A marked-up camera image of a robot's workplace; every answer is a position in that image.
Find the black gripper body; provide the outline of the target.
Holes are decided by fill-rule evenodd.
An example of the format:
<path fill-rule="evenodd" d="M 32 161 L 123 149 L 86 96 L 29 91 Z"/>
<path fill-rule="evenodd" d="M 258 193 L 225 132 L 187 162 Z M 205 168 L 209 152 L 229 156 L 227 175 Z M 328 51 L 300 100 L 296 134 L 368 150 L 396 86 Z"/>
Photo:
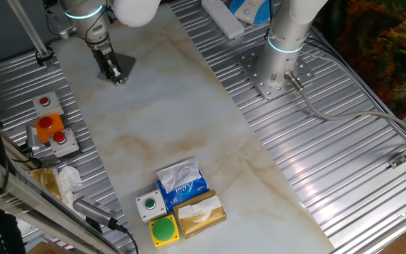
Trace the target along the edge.
<path fill-rule="evenodd" d="M 103 74 L 106 76 L 118 76 L 118 62 L 110 42 L 93 45 L 92 53 Z"/>

